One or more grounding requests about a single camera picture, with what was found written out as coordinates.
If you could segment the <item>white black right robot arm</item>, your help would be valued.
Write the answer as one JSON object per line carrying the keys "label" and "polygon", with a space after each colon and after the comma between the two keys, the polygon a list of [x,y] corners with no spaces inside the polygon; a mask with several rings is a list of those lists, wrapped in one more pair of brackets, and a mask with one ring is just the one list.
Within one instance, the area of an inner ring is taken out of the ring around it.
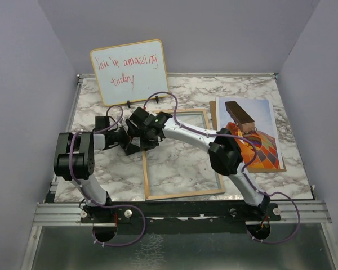
{"label": "white black right robot arm", "polygon": [[227,176],[241,192],[248,205],[248,215],[260,220],[268,213],[269,195],[250,177],[236,142],[240,137],[232,135],[226,128],[212,130],[196,127],[179,121],[177,112],[160,111],[155,115],[137,107],[126,119],[130,134],[140,139],[143,150],[159,145],[165,138],[178,140],[197,147],[208,153],[211,168],[222,176]]}

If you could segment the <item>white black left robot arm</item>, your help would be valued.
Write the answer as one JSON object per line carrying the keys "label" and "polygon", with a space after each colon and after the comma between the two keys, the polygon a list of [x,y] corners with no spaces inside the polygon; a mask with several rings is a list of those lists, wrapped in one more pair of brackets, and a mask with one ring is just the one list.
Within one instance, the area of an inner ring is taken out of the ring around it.
{"label": "white black left robot arm", "polygon": [[108,150],[120,146],[126,155],[141,148],[132,143],[139,128],[128,119],[127,128],[114,122],[111,116],[97,116],[90,132],[60,133],[57,139],[54,172],[56,176],[73,184],[82,194],[87,207],[94,208],[94,216],[101,222],[112,218],[112,200],[94,176],[95,150]]}

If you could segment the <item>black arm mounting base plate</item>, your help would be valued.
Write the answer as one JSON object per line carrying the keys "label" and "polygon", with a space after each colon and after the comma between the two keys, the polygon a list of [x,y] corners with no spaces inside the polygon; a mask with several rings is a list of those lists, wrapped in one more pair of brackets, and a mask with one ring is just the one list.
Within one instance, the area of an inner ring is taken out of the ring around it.
{"label": "black arm mounting base plate", "polygon": [[120,235],[245,233],[250,223],[279,221],[278,205],[270,202],[264,210],[242,200],[142,201],[125,205],[115,202],[111,209],[83,206],[81,223],[97,232]]}

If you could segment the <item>wooden picture frame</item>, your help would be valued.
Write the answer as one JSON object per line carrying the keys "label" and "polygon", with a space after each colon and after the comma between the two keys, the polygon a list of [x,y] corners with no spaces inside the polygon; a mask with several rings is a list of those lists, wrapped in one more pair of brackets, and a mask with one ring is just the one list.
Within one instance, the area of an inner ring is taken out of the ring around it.
{"label": "wooden picture frame", "polygon": [[164,139],[143,152],[146,201],[196,199],[226,192],[223,177],[210,165],[206,152],[188,143]]}

